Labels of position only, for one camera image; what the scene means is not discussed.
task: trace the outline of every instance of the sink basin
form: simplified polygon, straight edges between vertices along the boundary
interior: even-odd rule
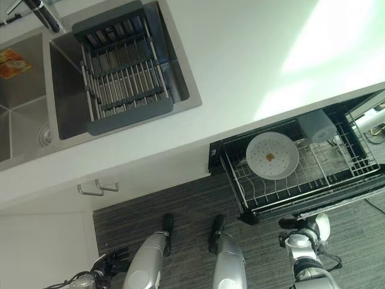
[[[144,7],[145,10],[148,11],[147,16],[150,30],[154,31],[152,38],[168,87],[168,93],[171,95],[174,105],[178,103],[182,104],[190,98],[190,93],[186,86],[185,78],[183,77],[182,69],[180,68],[179,60],[167,26],[162,15],[159,17],[158,8],[155,3],[146,4]],[[67,140],[68,138],[86,133],[87,122],[91,120],[81,70],[81,62],[83,61],[82,48],[75,36],[72,33],[67,33],[53,39],[50,42],[49,50],[51,54],[52,82],[54,87],[58,135],[60,140]],[[115,56],[113,53],[114,51],[110,51],[110,55]],[[100,59],[102,59],[100,66],[106,66],[107,64],[103,62],[103,60],[105,60],[103,55],[100,56]],[[138,79],[145,78],[143,73],[140,76],[139,71],[135,73],[135,77]],[[120,81],[130,82],[126,76],[124,76],[124,78],[125,80],[120,78]],[[101,92],[107,90],[106,87],[103,86],[99,88]],[[171,113],[161,115],[161,117],[178,111],[181,111],[181,109],[177,108]],[[106,115],[111,114],[112,110],[106,112]],[[155,118],[153,117],[149,120],[134,123],[133,125],[138,125],[153,119]]]
[[[10,79],[0,78],[0,161],[35,152],[51,143],[42,35],[8,48],[32,68]]]

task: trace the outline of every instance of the striped carpet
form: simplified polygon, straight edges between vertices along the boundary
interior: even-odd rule
[[[371,201],[385,210],[384,194]],[[278,245],[277,220],[255,226],[237,220],[238,208],[225,175],[199,179],[94,212],[99,253],[129,246],[131,256],[153,231],[161,216],[174,215],[171,256],[164,259],[163,289],[211,287],[215,256],[206,240],[213,218],[227,216],[232,234],[246,260],[248,288],[289,288],[293,275],[284,248]],[[343,259],[333,272],[341,288],[385,288],[385,215],[365,201],[329,212],[331,251]],[[125,275],[114,278],[121,289]]]

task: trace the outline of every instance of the wire dish rack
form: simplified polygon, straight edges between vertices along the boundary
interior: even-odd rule
[[[333,189],[340,185],[352,183],[380,169],[361,132],[352,129],[354,121],[348,111],[343,114],[341,111],[329,111],[327,114],[336,125],[338,135],[324,143],[310,143],[296,119],[223,142],[224,153],[220,159],[241,211],[264,214],[304,200],[331,195]],[[265,131],[286,134],[298,148],[298,166],[285,179],[263,179],[247,165],[245,155],[248,143]]]
[[[77,23],[73,29],[82,48],[81,68],[91,119],[90,134],[100,134],[173,109],[140,2]]]

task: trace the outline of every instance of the white plate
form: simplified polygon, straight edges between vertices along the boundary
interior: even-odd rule
[[[246,160],[251,170],[265,179],[283,179],[298,166],[300,156],[293,141],[278,132],[264,132],[249,142]]]

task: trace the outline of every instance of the pull-out drawer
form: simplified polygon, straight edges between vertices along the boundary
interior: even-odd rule
[[[384,166],[350,114],[369,98],[324,107],[337,134],[323,143],[311,143],[296,117],[212,143],[209,169],[212,174],[223,169],[227,173],[240,219],[255,224],[288,214],[302,218],[385,191]],[[247,164],[249,142],[267,131],[287,135],[298,148],[298,166],[285,179],[263,179]]]

